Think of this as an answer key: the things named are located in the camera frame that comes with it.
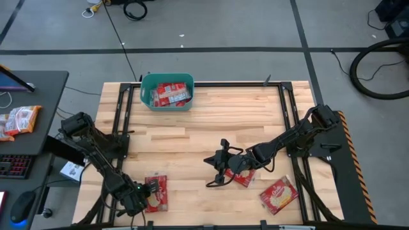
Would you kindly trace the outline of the black platform with hazard stripe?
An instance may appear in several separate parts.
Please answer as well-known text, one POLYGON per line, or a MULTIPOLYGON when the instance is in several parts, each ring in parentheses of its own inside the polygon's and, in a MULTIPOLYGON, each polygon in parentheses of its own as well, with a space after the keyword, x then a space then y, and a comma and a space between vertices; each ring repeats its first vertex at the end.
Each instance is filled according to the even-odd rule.
POLYGON ((327 161, 331 163, 336 174, 335 184, 343 218, 351 223, 377 224, 346 118, 341 111, 336 111, 335 115, 339 124, 323 134, 320 147, 329 151, 327 161))

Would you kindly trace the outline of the computer monitor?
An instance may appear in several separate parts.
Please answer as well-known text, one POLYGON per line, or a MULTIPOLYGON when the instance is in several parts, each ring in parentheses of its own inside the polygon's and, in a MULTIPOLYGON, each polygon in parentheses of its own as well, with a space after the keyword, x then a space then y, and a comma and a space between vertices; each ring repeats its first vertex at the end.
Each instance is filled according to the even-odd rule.
POLYGON ((9 69, 0 65, 0 91, 34 92, 35 85, 18 78, 9 69))

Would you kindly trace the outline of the black office desk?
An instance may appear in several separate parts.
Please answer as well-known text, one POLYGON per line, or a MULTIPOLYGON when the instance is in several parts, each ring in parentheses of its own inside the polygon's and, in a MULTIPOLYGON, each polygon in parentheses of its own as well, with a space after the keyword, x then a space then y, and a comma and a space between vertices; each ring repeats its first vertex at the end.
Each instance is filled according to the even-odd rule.
POLYGON ((3 111, 26 105, 41 105, 35 129, 30 134, 19 134, 13 142, 0 142, 0 155, 33 155, 34 164, 27 179, 0 178, 0 192, 6 192, 6 198, 0 211, 0 230, 29 230, 41 201, 43 186, 50 173, 54 160, 52 153, 44 151, 46 138, 68 79, 67 71, 14 71, 14 74, 36 86, 32 93, 12 93, 13 102, 3 111), (13 224, 10 211, 21 193, 35 190, 36 199, 23 224, 13 224))

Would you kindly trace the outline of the orange snack bag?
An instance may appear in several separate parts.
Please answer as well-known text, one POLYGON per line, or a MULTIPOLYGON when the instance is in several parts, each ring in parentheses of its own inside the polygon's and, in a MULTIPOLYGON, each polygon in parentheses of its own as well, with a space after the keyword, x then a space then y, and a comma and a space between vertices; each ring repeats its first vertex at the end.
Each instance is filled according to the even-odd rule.
POLYGON ((0 114, 0 141, 14 141, 14 137, 6 134, 7 114, 0 114))

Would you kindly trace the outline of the snack packets on side desk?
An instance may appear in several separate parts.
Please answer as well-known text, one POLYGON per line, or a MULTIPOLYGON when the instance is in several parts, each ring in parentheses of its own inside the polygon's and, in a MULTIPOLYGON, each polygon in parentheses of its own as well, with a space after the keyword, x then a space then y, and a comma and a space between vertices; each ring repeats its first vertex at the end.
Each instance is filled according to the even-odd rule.
POLYGON ((30 105, 12 109, 6 123, 6 134, 14 136, 17 134, 32 133, 38 112, 41 108, 41 105, 30 105))

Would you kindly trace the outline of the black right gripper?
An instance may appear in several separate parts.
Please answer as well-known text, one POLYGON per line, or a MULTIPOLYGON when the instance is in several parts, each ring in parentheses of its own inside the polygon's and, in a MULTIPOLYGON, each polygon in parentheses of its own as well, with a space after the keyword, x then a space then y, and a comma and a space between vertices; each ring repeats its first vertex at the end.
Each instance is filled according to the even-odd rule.
POLYGON ((204 162, 212 165, 217 171, 215 176, 216 186, 224 186, 231 183, 236 175, 248 168, 243 149, 230 146, 226 139, 220 142, 222 149, 217 150, 212 157, 204 159, 204 162), (233 175, 228 182, 225 182, 225 175, 227 170, 230 170, 233 175))

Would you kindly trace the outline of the black computer mouse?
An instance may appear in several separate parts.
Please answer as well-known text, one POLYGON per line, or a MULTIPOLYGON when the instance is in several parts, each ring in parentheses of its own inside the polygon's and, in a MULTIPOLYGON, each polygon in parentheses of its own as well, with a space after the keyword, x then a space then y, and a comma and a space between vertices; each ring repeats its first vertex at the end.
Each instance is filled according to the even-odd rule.
POLYGON ((28 218, 35 198, 36 193, 31 190, 23 192, 21 195, 19 195, 17 200, 13 203, 10 211, 10 220, 12 223, 19 224, 28 218))

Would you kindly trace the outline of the black floor equipment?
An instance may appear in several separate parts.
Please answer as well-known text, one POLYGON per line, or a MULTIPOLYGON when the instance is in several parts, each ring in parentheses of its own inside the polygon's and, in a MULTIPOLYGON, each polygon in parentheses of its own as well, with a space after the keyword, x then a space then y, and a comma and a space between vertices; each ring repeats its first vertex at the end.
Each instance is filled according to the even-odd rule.
POLYGON ((381 0, 375 12, 390 39, 409 38, 409 0, 381 0))

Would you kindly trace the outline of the black aluminium table frame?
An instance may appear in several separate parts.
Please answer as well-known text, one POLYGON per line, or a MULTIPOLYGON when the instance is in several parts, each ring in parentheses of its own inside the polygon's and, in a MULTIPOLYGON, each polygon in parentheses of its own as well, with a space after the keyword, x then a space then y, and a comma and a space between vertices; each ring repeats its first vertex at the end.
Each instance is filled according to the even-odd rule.
POLYGON ((283 176, 293 176, 291 159, 278 152, 273 172, 260 169, 254 181, 243 187, 235 181, 209 188, 215 169, 205 162, 220 148, 222 139, 234 150, 267 142, 285 130, 279 90, 257 82, 213 82, 194 90, 192 108, 185 112, 153 112, 136 89, 131 100, 118 101, 120 84, 106 82, 102 89, 96 127, 105 133, 121 130, 128 121, 130 144, 123 170, 142 181, 155 173, 167 176, 168 209, 130 218, 116 218, 117 226, 299 224, 299 201, 278 214, 263 207, 260 194, 283 176))

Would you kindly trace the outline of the black flat panel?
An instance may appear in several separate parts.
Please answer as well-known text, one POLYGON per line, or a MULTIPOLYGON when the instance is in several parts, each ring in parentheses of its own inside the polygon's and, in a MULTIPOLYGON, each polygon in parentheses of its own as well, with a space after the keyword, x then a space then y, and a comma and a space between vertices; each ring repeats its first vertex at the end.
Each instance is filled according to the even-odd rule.
POLYGON ((85 166, 84 155, 80 151, 54 137, 47 136, 43 150, 74 164, 85 166))

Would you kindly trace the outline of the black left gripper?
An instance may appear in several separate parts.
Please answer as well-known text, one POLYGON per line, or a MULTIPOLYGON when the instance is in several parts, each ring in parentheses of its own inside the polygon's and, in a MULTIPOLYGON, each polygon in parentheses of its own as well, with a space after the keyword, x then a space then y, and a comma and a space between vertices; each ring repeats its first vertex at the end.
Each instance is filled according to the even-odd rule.
POLYGON ((148 185, 134 182, 126 191, 123 198, 123 206, 129 217, 133 217, 147 208, 147 198, 150 196, 150 193, 159 191, 158 180, 150 180, 148 185))

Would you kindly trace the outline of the teal plastic basket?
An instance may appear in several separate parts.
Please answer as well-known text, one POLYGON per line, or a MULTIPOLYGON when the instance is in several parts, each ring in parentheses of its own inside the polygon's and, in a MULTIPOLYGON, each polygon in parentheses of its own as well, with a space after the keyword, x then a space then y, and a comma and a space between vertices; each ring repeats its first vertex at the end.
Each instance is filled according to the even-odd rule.
MULTIPOLYGON (((160 98, 167 98, 171 93, 158 93, 160 98)), ((192 107, 194 97, 194 78, 188 73, 150 73, 141 82, 140 99, 151 111, 155 112, 181 112, 188 111, 192 107), (154 107, 152 106, 151 92, 157 91, 159 83, 186 83, 186 89, 191 95, 190 103, 185 107, 174 107, 171 103, 168 107, 154 107)))

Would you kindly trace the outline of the backlit black keyboard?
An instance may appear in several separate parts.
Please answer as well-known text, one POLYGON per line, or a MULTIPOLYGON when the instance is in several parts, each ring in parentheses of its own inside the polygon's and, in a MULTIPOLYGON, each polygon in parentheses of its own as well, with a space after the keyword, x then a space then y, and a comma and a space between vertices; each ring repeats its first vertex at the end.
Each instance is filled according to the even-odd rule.
POLYGON ((0 155, 0 178, 27 179, 34 161, 31 155, 0 155))

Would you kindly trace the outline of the white printed cardboard box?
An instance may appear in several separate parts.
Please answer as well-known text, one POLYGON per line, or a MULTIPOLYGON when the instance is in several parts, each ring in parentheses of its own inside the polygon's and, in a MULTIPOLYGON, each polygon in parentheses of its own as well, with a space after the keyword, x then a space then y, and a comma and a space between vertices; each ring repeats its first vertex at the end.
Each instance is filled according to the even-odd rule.
POLYGON ((77 165, 73 162, 67 162, 60 170, 60 175, 68 178, 69 180, 74 180, 80 182, 81 175, 84 170, 84 166, 77 165))

